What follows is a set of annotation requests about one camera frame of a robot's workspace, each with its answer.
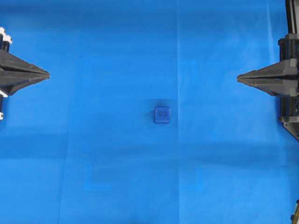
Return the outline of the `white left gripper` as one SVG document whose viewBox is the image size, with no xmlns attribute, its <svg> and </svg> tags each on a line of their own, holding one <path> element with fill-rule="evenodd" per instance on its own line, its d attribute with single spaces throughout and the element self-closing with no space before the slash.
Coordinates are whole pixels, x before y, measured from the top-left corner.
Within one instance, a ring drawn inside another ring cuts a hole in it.
<svg viewBox="0 0 299 224">
<path fill-rule="evenodd" d="M 3 120 L 3 99 L 18 90 L 50 78 L 49 72 L 9 53 L 11 36 L 0 28 L 0 119 Z"/>
</svg>

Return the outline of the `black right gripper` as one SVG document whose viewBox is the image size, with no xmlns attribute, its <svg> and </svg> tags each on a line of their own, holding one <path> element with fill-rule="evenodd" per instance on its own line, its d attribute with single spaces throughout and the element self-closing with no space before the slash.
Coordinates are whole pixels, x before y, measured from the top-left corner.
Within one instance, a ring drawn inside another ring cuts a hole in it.
<svg viewBox="0 0 299 224">
<path fill-rule="evenodd" d="M 280 62 L 241 74 L 237 81 L 280 98 L 280 121 L 293 136 L 299 135 L 299 39 L 288 34 L 278 41 Z"/>
</svg>

